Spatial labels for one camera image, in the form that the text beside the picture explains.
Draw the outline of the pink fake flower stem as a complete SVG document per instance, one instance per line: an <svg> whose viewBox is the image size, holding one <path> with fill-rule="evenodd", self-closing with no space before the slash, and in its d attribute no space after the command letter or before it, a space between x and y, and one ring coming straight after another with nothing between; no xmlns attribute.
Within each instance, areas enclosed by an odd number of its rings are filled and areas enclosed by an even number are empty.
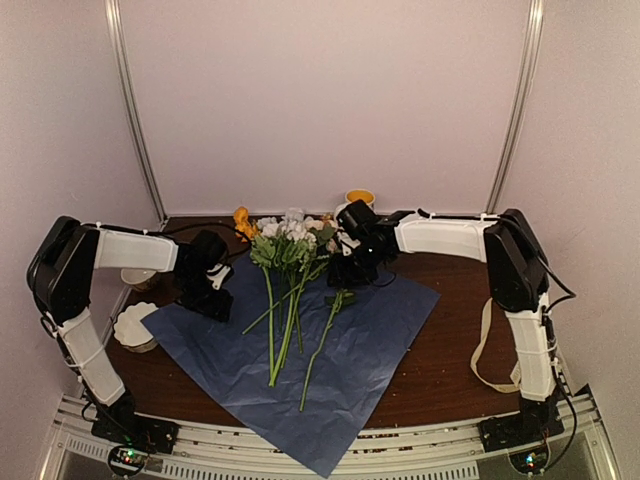
<svg viewBox="0 0 640 480"><path fill-rule="evenodd" d="M280 222L284 238L282 266L290 287L289 297L293 329L298 349L303 352L300 301L306 284L315 281L329 266L337 251L337 223L331 215L320 218L305 216L299 209L289 210Z"/></svg>

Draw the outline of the white rose fake flower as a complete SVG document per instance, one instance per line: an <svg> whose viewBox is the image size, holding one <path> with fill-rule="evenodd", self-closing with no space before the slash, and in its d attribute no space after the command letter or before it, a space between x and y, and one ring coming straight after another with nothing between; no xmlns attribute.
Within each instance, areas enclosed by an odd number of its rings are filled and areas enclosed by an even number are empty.
<svg viewBox="0 0 640 480"><path fill-rule="evenodd" d="M317 348L311 355L307 365L302 394L301 394L299 407L298 407L298 410L300 412L303 412L305 409L314 365L316 363L318 356L322 353L322 350L326 343L329 332L333 327L334 320L342 310L344 310L347 306L352 305L355 302L355 293L350 290L340 289L336 292L336 294L333 297L327 297L326 300L328 302L328 305L330 306L330 313L329 313L327 322L325 324L325 327L323 329L322 335L320 337L319 343L317 345Z"/></svg>

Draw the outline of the lilac hydrangea fake flower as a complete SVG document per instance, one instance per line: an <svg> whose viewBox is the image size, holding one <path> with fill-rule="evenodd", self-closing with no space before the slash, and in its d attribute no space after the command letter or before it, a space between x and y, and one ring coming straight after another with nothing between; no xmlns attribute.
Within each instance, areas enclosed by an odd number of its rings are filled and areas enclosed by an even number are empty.
<svg viewBox="0 0 640 480"><path fill-rule="evenodd" d="M277 273L285 278L282 266L285 247L283 235L280 233L280 222L283 217L266 217L257 221L260 234L252 240L250 258L255 265L267 273Z"/></svg>

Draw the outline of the blue fake flower stems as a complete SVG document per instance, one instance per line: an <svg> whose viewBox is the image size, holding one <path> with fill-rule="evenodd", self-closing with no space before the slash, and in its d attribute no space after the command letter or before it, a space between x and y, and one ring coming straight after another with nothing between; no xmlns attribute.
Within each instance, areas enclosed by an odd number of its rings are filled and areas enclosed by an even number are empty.
<svg viewBox="0 0 640 480"><path fill-rule="evenodd" d="M285 366L293 332L300 329L298 303L317 257L313 222L303 210L290 208L279 218L262 218L255 225L250 259L267 289L270 387Z"/></svg>

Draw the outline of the blue wrapping paper sheet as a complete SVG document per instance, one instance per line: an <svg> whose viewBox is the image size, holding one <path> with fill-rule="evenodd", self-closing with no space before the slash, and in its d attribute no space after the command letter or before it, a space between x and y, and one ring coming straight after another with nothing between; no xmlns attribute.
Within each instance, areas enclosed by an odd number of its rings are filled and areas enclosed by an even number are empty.
<svg viewBox="0 0 640 480"><path fill-rule="evenodd" d="M177 304L143 319L159 345L213 400L273 445L294 433L329 436L351 445L386 391L399 363L433 312L439 294L388 272L355 293L334 320L314 365L303 412L298 410L307 365L327 322L333 295L324 277L307 284L300 301L303 352L293 336L274 387L269 381L267 289L262 272L243 256L226 287L230 319L217 322Z"/></svg>

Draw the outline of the orange fake flower stem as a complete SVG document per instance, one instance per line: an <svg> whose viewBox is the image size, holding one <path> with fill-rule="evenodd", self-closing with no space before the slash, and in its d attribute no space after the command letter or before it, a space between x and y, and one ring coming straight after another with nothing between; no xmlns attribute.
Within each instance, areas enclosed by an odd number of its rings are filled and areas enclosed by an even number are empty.
<svg viewBox="0 0 640 480"><path fill-rule="evenodd" d="M242 238L243 242L250 242L256 235L260 234L257 221L252 219L249 210L240 206L233 214L235 222L236 236Z"/></svg>

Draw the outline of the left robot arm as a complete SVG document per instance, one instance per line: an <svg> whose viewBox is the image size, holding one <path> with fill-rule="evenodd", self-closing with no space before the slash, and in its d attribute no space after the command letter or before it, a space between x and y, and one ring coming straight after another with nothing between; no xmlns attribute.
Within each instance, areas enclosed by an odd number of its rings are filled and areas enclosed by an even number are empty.
<svg viewBox="0 0 640 480"><path fill-rule="evenodd" d="M206 227L190 241L165 232L135 230L58 217L35 253L26 273L27 285L41 320L63 353L70 357L92 400L110 408L106 429L123 444L144 433L138 415L120 404L127 397L99 339L90 312L93 275L100 269L133 269L170 273L179 304L192 312L225 322L233 303L224 282L231 276L229 248Z"/></svg>

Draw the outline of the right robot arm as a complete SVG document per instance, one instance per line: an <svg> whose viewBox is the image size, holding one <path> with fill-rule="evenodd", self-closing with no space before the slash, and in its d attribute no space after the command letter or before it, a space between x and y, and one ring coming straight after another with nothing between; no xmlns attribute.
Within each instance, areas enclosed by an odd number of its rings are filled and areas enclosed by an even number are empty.
<svg viewBox="0 0 640 480"><path fill-rule="evenodd" d="M509 321L520 367L521 404L513 433L530 442L550 426L556 389L555 340L545 317L550 272L520 210L456 215L418 209L382 216L357 200L337 208L336 222L341 267L365 280L375 280L378 266L399 254L441 254L484 263L491 298Z"/></svg>

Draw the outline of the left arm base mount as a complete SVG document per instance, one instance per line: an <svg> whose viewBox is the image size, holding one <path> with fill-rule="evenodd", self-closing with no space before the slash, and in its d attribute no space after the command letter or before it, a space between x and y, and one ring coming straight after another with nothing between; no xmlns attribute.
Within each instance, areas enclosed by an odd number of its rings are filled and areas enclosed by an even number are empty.
<svg viewBox="0 0 640 480"><path fill-rule="evenodd" d="M155 454L171 454L179 433L172 421L135 413L99 412L91 427L93 436Z"/></svg>

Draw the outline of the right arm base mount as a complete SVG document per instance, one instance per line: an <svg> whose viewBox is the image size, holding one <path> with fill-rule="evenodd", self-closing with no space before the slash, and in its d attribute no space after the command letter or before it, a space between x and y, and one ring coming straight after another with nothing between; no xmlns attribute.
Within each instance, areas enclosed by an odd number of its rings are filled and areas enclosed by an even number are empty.
<svg viewBox="0 0 640 480"><path fill-rule="evenodd" d="M478 424L485 452L513 449L531 443L541 443L550 436L565 431L556 407L524 407L517 413L491 417Z"/></svg>

